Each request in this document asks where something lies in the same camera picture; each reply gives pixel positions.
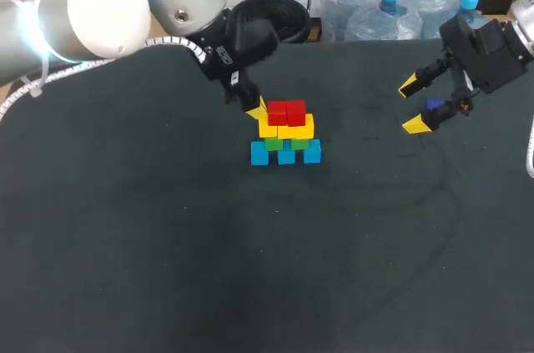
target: block tower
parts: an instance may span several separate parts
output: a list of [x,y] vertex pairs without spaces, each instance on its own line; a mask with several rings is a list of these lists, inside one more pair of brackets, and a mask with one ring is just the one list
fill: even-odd
[[252,165],[269,165],[271,154],[277,155],[279,165],[295,164],[297,152],[302,152],[305,164],[320,163],[314,116],[306,113],[304,101],[269,101],[264,113],[255,116],[263,140],[250,144]]

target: green block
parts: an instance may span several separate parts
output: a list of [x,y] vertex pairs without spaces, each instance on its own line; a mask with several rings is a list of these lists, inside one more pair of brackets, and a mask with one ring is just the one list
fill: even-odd
[[267,151],[278,151],[284,148],[284,140],[278,138],[266,138],[265,149]]
[[291,149],[293,150],[307,150],[310,146],[310,141],[307,139],[291,139]]

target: dark gray table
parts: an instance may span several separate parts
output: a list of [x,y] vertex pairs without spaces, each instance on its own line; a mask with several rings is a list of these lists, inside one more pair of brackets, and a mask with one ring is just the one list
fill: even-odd
[[51,84],[0,125],[2,353],[534,349],[531,74],[400,124],[433,43],[283,46],[321,166],[253,168],[254,121],[179,49]]

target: white cable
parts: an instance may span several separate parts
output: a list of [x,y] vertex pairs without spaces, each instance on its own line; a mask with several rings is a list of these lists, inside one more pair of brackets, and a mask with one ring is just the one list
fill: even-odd
[[[207,57],[206,52],[201,47],[189,41],[187,38],[176,38],[173,36],[167,36],[164,38],[151,38],[144,43],[145,48],[149,48],[153,46],[163,46],[163,45],[174,45],[174,46],[186,47],[187,49],[193,52],[194,56],[199,60],[200,63],[204,63]],[[101,67],[102,65],[105,65],[106,63],[111,63],[113,61],[114,61],[113,59],[102,59],[99,61],[89,61],[86,63],[81,63],[74,67],[67,68],[62,71],[58,71],[56,73],[52,73],[51,75],[48,75],[47,78],[44,79],[44,83],[51,83],[54,80],[67,78],[69,76],[75,75],[76,73],[81,73],[89,69]],[[34,80],[33,82],[26,83],[24,86],[22,86],[21,88],[17,89],[14,93],[12,93],[8,98],[6,98],[3,104],[0,105],[0,121],[2,121],[6,112],[22,96],[28,93],[31,93],[32,90],[36,88],[39,88],[39,84],[40,84],[40,80]]]
[[534,121],[532,122],[531,137],[528,140],[528,149],[526,150],[526,171],[534,178]]
[[[23,9],[23,7],[24,7],[24,3],[22,1],[20,1],[20,0],[8,0],[8,1],[11,1],[19,9]],[[38,23],[39,22],[38,5],[37,4],[34,4],[34,5],[35,5],[35,7],[33,8],[33,10],[34,10],[34,13],[33,13],[34,18],[33,18],[33,20],[36,21],[36,23]],[[41,78],[38,81],[38,86],[36,88],[33,88],[31,90],[31,92],[30,92],[33,97],[37,97],[37,96],[41,95],[41,93],[42,93],[41,88],[45,84],[45,80],[48,77],[48,71],[50,69],[50,62],[48,60],[48,53],[43,53],[41,55],[41,59],[42,59],[42,62],[41,62],[41,67],[42,67]],[[25,82],[26,85],[28,85],[28,78],[23,77],[22,81]]]

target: small blue block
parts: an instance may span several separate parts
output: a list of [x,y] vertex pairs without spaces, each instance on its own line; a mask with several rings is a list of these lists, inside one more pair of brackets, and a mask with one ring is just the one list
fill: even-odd
[[429,98],[426,100],[426,109],[429,111],[441,107],[445,104],[445,100],[441,98]]
[[310,146],[304,150],[304,164],[320,164],[322,150],[318,139],[310,140]]
[[250,143],[250,163],[252,165],[269,165],[269,152],[265,142]]
[[278,150],[278,164],[290,165],[294,164],[296,160],[296,153],[291,148],[291,140],[284,140],[284,148]]

